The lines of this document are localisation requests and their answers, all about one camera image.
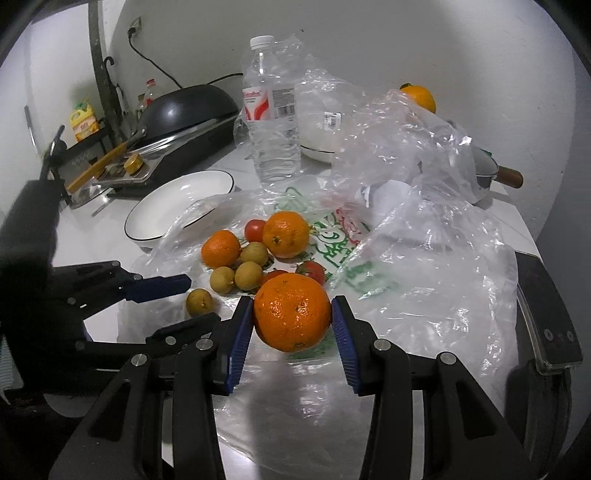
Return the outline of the red tomato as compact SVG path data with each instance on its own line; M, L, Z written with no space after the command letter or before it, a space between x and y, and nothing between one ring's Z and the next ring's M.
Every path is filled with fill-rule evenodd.
M287 271L286 270L273 270L273 271L267 272L266 274L263 275L262 284L266 283L267 281L272 280L273 278L276 278L277 276L283 275L283 274L287 274Z
M303 263L297 266L295 272L297 272L297 274L307 276L308 278L317 281L318 284L325 284L325 268L315 261L304 261Z
M245 225L245 240L249 243L263 242L263 230L266 222L260 219L252 219Z

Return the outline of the white bowl in plastic bag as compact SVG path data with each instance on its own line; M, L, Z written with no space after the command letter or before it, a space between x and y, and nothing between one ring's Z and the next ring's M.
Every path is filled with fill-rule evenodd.
M297 36L276 40L276 45L294 73L301 155L324 163L332 162L345 127L365 95L352 83L329 73ZM242 77L251 56L249 46L242 63ZM235 123L235 140L240 141L243 136L249 141L242 102Z

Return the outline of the large orange mandarin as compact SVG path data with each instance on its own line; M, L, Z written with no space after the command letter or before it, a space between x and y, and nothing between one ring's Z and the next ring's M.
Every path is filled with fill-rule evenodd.
M315 347L332 321L325 289L297 273L283 273L264 282L254 297L253 312L260 340L283 353Z

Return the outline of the clear plastic water bottle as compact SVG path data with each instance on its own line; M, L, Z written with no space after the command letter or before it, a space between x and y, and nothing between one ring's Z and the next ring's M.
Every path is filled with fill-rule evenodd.
M263 187L301 172L294 73L272 35L253 37L243 71L242 102L254 169Z

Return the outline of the printed plastic bag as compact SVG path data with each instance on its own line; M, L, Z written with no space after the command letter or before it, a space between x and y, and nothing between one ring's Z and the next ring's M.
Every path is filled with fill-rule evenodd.
M270 253L266 273L296 273L297 266L307 260L321 264L325 268L322 288L328 295L345 295L353 311L369 321L379 337L401 345L391 319L380 320L382 311L370 306L370 300L394 292L399 284L387 276L386 264L379 260L378 243L370 241L372 228L361 220L362 206L346 200L344 193L322 189L310 180L290 185L283 192L256 192L256 218L267 221L280 211L300 214L310 225L310 241L304 252L291 259Z

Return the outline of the orange on back bowl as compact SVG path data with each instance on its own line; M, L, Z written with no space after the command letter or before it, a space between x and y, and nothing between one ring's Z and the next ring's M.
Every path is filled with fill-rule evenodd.
M435 98L426 87L406 83L400 87L400 90L422 108L433 114L437 113Z

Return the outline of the orange mandarin with dark spot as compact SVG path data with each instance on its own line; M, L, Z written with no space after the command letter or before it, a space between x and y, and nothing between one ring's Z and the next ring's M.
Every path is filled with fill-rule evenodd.
M263 227L263 244L279 259L297 257L307 249L308 241L310 225L297 212L276 212Z

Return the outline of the black wok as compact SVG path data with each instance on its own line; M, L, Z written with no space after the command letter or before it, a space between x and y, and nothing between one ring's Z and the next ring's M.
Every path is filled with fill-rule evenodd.
M144 138L147 143L153 143L206 121L226 120L237 114L238 105L235 101L224 90L213 85L194 85L165 94L145 108L136 130L126 141L88 167L66 190L75 193L110 162Z

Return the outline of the red cap sauce bottle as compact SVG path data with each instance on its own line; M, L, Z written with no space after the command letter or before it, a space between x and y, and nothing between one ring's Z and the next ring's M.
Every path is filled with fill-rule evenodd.
M159 96L158 87L154 79L149 79L146 82L146 91L143 96L143 106L147 108Z

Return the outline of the silver induction cooker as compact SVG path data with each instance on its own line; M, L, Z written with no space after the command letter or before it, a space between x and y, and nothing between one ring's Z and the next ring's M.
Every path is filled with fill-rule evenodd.
M207 120L131 150L116 148L100 169L91 168L85 182L71 181L66 192L74 197L98 186L115 198L141 199L173 179L211 165L212 158L232 142L237 118L231 114Z

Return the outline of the white plate black rim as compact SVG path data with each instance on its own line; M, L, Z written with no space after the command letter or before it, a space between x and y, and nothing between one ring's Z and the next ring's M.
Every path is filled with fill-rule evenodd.
M180 176L144 197L128 214L126 237L142 248L153 248L174 221L193 203L235 190L235 178L221 170Z

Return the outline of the small orange mandarin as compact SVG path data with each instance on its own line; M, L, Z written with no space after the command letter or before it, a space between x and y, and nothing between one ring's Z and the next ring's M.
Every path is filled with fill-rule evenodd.
M230 267L238 261L242 247L235 234L228 230L215 232L201 247L201 260L207 267Z

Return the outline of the yellow-green small fruit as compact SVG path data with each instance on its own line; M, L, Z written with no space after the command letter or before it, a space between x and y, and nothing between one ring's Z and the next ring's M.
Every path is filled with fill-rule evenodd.
M238 257L238 262L240 264L253 262L259 266L264 266L267 261L269 261L269 252L267 251L266 246L260 242L250 242L242 249Z
M242 291L259 288L263 279L263 268L256 262L246 261L235 270L235 286Z
M214 269L209 278L209 285L217 294L228 294L235 289L235 271L228 266Z
M185 310L190 317L206 315L214 311L211 294L204 289L194 289L185 299Z

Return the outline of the black metal rack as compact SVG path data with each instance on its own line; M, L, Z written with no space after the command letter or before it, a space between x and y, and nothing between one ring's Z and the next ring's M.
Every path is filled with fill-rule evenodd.
M109 187L95 184L92 180L74 194L66 190L73 180L112 148L114 138L111 127L103 118L99 120L99 127L97 132L68 147L61 138L65 130L65 126L61 125L43 157L41 176L62 182L62 201L72 210L110 191Z

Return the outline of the yellow oil bottle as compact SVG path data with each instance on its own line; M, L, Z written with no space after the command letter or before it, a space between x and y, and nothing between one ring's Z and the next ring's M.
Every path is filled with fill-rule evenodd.
M69 123L77 142L81 142L100 130L95 112L87 101L74 107L69 117Z

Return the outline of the crumpled clear plastic bag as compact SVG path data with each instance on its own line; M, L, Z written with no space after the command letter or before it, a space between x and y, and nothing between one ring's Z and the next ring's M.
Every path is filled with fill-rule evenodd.
M409 353L456 354L503 407L517 363L518 269L476 203L470 136L391 90L353 112L334 169L339 199L369 233L332 294Z

